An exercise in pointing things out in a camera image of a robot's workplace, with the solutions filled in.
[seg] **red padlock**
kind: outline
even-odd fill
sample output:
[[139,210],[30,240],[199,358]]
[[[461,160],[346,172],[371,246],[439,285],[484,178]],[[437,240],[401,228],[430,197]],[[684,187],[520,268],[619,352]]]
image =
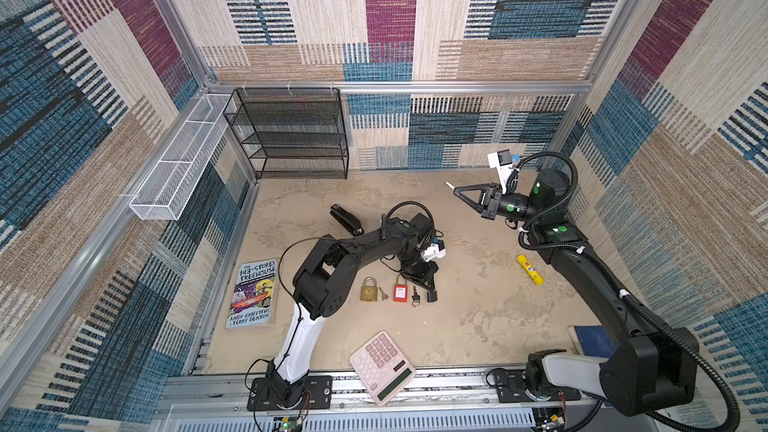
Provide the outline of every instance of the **red padlock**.
[[400,274],[398,273],[395,281],[395,296],[392,297],[395,302],[408,302],[408,281],[405,284],[400,285]]

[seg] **calculator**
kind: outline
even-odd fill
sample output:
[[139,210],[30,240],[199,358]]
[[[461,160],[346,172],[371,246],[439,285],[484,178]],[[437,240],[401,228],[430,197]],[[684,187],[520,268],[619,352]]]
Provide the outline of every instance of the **calculator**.
[[386,404],[416,375],[416,369],[385,331],[352,354],[350,363],[377,405]]

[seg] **brass padlock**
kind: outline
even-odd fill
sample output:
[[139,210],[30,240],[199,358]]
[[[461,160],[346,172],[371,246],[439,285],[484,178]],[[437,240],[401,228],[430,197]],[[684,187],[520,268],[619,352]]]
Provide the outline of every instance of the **brass padlock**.
[[[366,285],[368,281],[373,281],[373,285]],[[376,279],[368,277],[362,281],[362,290],[360,291],[360,300],[363,302],[375,302],[379,300],[379,287],[376,285]]]

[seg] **book cover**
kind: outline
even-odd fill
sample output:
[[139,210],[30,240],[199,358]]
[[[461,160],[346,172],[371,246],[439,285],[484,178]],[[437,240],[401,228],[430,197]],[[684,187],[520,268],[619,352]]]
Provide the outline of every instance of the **book cover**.
[[568,332],[581,355],[609,358],[616,350],[602,325],[577,325]]
[[274,258],[240,265],[226,328],[272,322],[276,275]]

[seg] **yellow glue stick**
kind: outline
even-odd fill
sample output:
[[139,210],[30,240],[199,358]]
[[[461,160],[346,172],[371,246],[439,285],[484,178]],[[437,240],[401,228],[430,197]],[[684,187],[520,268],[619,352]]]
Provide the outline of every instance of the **yellow glue stick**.
[[536,269],[533,268],[533,265],[531,265],[531,262],[528,261],[527,258],[525,258],[524,255],[518,255],[518,263],[522,265],[522,267],[525,269],[525,271],[528,273],[528,275],[531,277],[534,283],[537,285],[541,285],[544,283],[544,279],[541,275],[536,272]]

